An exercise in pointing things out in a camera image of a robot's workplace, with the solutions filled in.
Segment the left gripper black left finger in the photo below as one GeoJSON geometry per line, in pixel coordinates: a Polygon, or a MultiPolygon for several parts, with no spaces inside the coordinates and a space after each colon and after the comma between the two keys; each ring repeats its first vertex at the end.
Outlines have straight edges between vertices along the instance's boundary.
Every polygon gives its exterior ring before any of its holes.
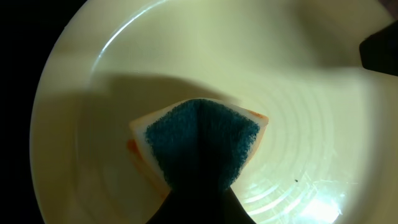
{"type": "Polygon", "coordinates": [[[185,223],[198,211],[201,195],[194,191],[171,190],[162,205],[146,224],[185,223]]]}

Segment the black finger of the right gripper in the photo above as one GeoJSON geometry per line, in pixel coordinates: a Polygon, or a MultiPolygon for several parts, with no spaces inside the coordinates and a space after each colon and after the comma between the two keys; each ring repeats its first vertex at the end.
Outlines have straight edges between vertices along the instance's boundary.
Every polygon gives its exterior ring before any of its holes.
{"type": "Polygon", "coordinates": [[[397,76],[397,21],[362,41],[359,53],[365,69],[397,76]]]}

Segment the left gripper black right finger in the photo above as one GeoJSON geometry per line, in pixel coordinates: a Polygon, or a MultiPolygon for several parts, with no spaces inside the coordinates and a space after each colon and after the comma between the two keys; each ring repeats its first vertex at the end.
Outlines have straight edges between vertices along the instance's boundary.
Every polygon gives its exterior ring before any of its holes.
{"type": "Polygon", "coordinates": [[[256,222],[243,209],[233,190],[206,194],[201,206],[201,219],[204,223],[216,224],[255,224],[256,222]]]}

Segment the yellow green scrub sponge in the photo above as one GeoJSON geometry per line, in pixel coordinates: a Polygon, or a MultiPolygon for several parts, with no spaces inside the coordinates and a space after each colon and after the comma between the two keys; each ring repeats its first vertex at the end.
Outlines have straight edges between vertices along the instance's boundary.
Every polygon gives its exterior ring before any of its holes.
{"type": "Polygon", "coordinates": [[[161,197],[224,192],[256,153],[269,119],[216,99],[194,98],[129,123],[133,164],[161,197]]]}

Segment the yellow plate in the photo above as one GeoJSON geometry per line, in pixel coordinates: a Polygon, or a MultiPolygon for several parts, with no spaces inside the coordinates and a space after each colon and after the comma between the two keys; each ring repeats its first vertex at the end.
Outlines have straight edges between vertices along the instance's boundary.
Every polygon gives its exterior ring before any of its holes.
{"type": "Polygon", "coordinates": [[[264,114],[233,190],[257,223],[397,222],[397,78],[359,44],[377,1],[88,1],[45,64],[30,161],[45,223],[144,223],[163,197],[128,124],[195,97],[264,114]]]}

